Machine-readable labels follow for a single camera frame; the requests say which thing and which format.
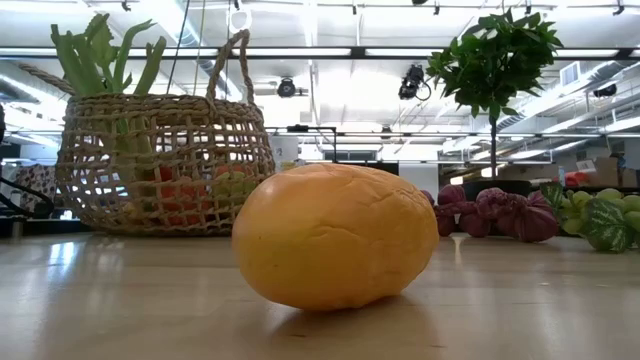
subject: table surface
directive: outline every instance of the table surface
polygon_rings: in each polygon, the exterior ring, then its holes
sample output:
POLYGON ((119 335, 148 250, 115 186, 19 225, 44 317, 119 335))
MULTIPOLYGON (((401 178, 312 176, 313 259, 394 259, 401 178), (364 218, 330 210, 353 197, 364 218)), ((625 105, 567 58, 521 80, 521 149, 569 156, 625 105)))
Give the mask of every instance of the table surface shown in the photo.
POLYGON ((0 244, 0 358, 638 359, 640 254, 443 239, 400 297, 306 313, 244 282, 228 239, 0 244))

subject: cardboard box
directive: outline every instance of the cardboard box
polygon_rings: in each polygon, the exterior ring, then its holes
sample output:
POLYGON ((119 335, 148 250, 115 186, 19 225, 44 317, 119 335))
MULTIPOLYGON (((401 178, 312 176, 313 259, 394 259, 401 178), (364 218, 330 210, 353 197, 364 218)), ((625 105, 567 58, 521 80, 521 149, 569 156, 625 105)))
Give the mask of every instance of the cardboard box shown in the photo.
POLYGON ((618 185, 618 159, 599 157, 593 160, 578 161, 578 170, 589 176, 590 186, 618 185))

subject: woven basket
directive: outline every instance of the woven basket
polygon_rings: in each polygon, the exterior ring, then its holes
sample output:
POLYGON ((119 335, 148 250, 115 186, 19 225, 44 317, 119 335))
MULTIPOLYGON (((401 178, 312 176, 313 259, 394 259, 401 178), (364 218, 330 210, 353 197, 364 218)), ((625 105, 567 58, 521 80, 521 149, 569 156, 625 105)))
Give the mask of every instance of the woven basket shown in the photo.
POLYGON ((241 31, 221 49, 206 98, 69 100, 56 179, 83 223, 133 235, 230 232, 249 193, 275 168, 248 75, 248 41, 249 32, 241 31), (239 40, 248 104, 215 99, 220 72, 239 40), (119 132, 122 126, 129 131, 119 132))

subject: small tree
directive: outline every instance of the small tree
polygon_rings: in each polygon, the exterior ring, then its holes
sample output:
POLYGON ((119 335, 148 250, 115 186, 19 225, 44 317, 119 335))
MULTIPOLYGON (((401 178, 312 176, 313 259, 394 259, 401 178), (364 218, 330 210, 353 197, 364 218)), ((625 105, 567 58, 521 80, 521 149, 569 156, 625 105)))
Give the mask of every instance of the small tree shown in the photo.
POLYGON ((454 38, 443 52, 433 53, 426 72, 444 80, 443 97, 471 106, 475 118, 480 109, 489 112, 491 123, 491 173, 496 177, 496 123, 501 113, 517 115, 507 104, 518 91, 543 90, 538 83, 541 69, 553 64, 557 47, 563 47, 550 30, 553 22, 542 22, 540 13, 514 21, 511 9, 503 15, 478 19, 460 41, 454 38))

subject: security camera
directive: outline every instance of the security camera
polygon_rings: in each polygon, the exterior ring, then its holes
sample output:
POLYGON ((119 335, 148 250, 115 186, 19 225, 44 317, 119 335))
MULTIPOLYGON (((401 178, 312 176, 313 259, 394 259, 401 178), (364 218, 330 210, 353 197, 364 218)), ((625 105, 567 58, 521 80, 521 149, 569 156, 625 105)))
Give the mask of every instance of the security camera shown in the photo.
POLYGON ((284 78, 278 86, 278 95, 280 97, 293 97, 296 94, 296 86, 291 78, 284 78))

